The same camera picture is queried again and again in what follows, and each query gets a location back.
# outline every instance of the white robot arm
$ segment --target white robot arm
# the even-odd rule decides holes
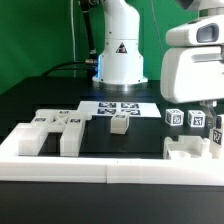
[[[201,101],[212,128],[213,105],[224,98],[224,0],[177,2],[198,10],[199,18],[167,32],[166,41],[174,48],[163,59],[161,93],[173,103]]]
[[[95,2],[100,2],[104,9],[105,48],[99,56],[94,86],[118,91],[147,86],[143,57],[138,51],[139,13],[125,0]]]

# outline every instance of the white cube with marker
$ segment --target white cube with marker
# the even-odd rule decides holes
[[[179,109],[167,109],[165,122],[170,126],[181,126],[184,122],[184,112]]]
[[[117,112],[111,118],[110,133],[125,134],[129,126],[129,113]]]
[[[205,114],[201,110],[189,110],[187,123],[191,127],[203,128],[205,126]]]

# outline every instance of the black tabletop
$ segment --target black tabletop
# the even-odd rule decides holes
[[[162,118],[130,118],[125,135],[110,134],[110,118],[86,123],[80,157],[162,158],[169,136],[208,137],[207,128],[190,128],[188,110],[198,103],[174,105],[160,95],[159,81],[131,93],[91,87],[86,79],[27,78],[0,96],[0,140],[17,123],[29,123],[38,109],[76,110],[80,101],[156,103]],[[185,112],[180,127],[165,123],[165,110]],[[223,113],[219,102],[217,113]],[[39,156],[58,156],[58,136],[51,134]],[[84,183],[0,183],[1,223],[223,223],[224,188]]]

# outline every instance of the warning label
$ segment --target warning label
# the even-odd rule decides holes
[[[120,47],[117,49],[116,53],[119,53],[119,54],[127,54],[128,53],[123,42],[121,43]]]

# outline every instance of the green backdrop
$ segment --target green backdrop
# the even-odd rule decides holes
[[[150,0],[126,2],[141,15],[139,50],[145,59],[145,76],[159,80],[162,54]],[[56,64],[73,60],[70,0],[0,0],[0,5],[0,93],[25,77],[38,76]],[[184,11],[175,0],[154,0],[154,8],[166,51],[167,30],[196,18],[197,14]],[[104,47],[102,7],[92,9],[90,16],[95,45],[101,53]],[[78,0],[74,0],[74,28],[76,59],[85,59],[87,37]],[[61,74],[73,75],[72,72]]]

